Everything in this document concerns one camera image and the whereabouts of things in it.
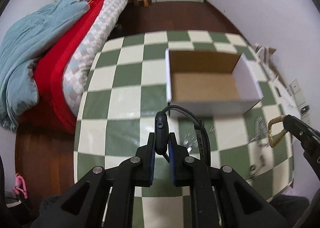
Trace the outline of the black smart band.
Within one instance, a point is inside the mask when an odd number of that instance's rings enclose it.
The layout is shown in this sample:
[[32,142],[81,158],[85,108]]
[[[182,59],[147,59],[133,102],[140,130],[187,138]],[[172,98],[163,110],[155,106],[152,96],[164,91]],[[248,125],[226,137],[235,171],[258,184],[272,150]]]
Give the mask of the black smart band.
[[166,112],[168,111],[177,111],[193,122],[200,153],[200,160],[202,160],[207,166],[210,166],[210,140],[205,129],[204,122],[196,119],[192,112],[178,105],[168,105],[162,111],[157,112],[155,116],[155,152],[158,155],[162,155],[167,162],[170,162],[170,158],[167,154],[169,144],[169,125]]

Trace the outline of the checkered mattress sheet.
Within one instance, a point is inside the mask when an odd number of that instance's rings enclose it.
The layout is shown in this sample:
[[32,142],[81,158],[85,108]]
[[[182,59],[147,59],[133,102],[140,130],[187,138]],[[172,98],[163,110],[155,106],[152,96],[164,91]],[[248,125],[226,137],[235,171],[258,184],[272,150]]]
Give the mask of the checkered mattress sheet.
[[78,115],[88,74],[129,0],[104,0],[85,37],[71,56],[62,78],[63,97],[74,116]]

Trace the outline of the white patterned cloth bag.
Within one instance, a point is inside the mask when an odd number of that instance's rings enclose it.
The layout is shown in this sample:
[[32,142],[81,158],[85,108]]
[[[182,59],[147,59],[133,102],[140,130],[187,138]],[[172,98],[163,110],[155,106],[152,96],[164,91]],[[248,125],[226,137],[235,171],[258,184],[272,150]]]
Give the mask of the white patterned cloth bag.
[[296,108],[295,99],[284,83],[277,66],[272,61],[273,55],[277,49],[255,43],[253,46],[253,51],[257,56],[258,62],[263,71],[266,73],[268,80],[271,82],[271,87],[276,94],[276,100],[283,104],[283,107],[286,108],[286,110],[289,108]]

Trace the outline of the white cardboard box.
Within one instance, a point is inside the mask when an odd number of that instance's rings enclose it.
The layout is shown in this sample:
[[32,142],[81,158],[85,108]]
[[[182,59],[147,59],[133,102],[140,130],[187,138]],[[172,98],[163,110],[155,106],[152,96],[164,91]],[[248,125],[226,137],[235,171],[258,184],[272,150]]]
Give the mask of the white cardboard box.
[[263,98],[244,54],[165,51],[166,95],[198,117],[242,115]]

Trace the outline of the teal blanket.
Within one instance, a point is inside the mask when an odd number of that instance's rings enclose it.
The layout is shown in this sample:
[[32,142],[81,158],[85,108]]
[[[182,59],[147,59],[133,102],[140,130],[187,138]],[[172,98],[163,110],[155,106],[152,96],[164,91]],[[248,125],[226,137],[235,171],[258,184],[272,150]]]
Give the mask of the teal blanket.
[[14,131],[20,116],[39,102],[37,60],[88,10],[89,0],[58,0],[14,23],[1,43],[1,127]]

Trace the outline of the black charger plug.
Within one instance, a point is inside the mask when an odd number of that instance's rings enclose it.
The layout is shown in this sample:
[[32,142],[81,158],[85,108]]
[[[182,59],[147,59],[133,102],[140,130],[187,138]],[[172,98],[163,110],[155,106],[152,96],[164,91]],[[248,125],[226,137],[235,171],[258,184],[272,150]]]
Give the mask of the black charger plug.
[[310,110],[309,105],[306,105],[300,109],[300,114],[304,114]]

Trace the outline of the green white checkered tablecloth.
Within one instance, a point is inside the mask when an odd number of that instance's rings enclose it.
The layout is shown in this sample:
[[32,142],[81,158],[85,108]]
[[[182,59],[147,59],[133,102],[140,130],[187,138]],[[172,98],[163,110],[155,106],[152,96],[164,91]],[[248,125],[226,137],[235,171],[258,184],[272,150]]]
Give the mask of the green white checkered tablecloth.
[[205,119],[212,166],[231,166],[267,200],[288,188],[293,182],[290,136],[276,148],[260,148],[253,141],[258,118],[268,122],[283,114],[253,49],[239,35],[196,30],[144,33],[105,43],[94,58],[77,117],[74,179],[97,165],[118,166],[147,143],[155,114],[167,104],[166,49],[246,56],[263,99],[244,115]]

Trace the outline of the red bed cover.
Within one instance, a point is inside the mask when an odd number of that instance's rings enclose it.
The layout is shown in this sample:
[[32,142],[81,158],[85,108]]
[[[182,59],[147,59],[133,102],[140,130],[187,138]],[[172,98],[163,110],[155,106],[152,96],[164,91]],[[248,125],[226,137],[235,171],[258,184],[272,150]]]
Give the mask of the red bed cover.
[[74,133],[76,117],[63,97],[65,68],[102,8],[104,0],[89,0],[89,10],[40,58],[33,70],[39,102],[20,116],[20,123]]

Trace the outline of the wall socket strip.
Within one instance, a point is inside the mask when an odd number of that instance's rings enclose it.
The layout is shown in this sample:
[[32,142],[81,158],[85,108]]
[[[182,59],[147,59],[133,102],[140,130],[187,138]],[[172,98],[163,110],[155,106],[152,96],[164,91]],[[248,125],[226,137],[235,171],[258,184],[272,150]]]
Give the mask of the wall socket strip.
[[[306,98],[303,94],[303,91],[297,79],[294,79],[293,82],[289,84],[289,88],[293,94],[293,97],[295,99],[295,102],[300,114],[300,109],[309,104],[306,102]],[[311,126],[310,110],[304,114],[300,114],[300,118],[304,123]]]

